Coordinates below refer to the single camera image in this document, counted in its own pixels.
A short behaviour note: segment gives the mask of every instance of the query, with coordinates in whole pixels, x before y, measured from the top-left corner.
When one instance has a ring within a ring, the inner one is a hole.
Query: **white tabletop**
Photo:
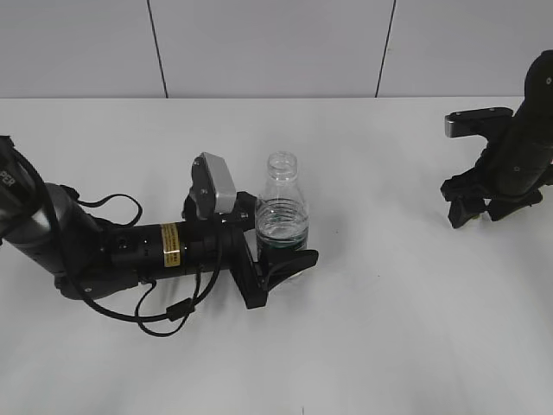
[[[264,309],[247,310],[225,271],[180,334],[156,339],[65,299],[4,244],[0,413],[553,413],[553,188],[457,231],[439,191],[485,145],[445,138],[443,116],[520,101],[0,100],[0,133],[45,180],[88,201],[134,195],[144,224],[180,219],[202,151],[256,194],[266,157],[290,150],[321,253]],[[162,284],[145,311],[193,282]],[[132,312],[144,289],[102,304]]]

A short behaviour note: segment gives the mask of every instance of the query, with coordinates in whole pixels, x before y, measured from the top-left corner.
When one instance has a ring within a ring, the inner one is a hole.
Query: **water bottle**
[[[297,159],[278,151],[267,161],[267,183],[257,198],[257,257],[271,249],[305,249],[308,206],[297,180]]]

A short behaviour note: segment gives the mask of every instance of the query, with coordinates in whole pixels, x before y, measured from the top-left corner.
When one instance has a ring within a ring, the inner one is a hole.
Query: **yellow label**
[[[175,223],[164,223],[162,227],[163,258],[165,268],[181,264],[181,243]]]

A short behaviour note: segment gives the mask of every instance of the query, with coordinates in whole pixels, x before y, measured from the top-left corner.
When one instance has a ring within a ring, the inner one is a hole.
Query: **white wall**
[[[381,96],[522,95],[551,0],[398,0]]]
[[[151,0],[168,95],[370,97],[393,0]],[[519,95],[549,0],[397,0],[379,96]],[[146,0],[3,0],[0,98],[162,97]]]

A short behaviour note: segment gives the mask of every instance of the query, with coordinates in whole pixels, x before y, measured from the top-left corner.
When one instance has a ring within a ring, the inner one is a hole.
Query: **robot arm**
[[[524,102],[512,116],[509,108],[453,112],[446,117],[449,137],[481,135],[488,140],[475,166],[442,185],[451,202],[453,228],[488,212],[501,220],[539,203],[539,188],[553,183],[553,51],[531,65],[524,83]]]
[[[196,157],[192,177],[184,221],[135,226],[142,213],[137,203],[137,217],[118,225],[85,213],[81,205],[98,203],[79,201],[74,189],[45,184],[11,140],[0,137],[0,235],[53,274],[63,296],[139,324],[188,317],[209,294],[220,270],[231,271],[246,307],[253,309],[266,305],[277,284],[316,264],[318,252],[310,250],[254,262],[244,232],[255,226],[256,198],[237,193],[225,161],[208,153]],[[159,316],[122,315],[94,302],[138,283],[198,277],[203,271],[213,272],[207,287]]]

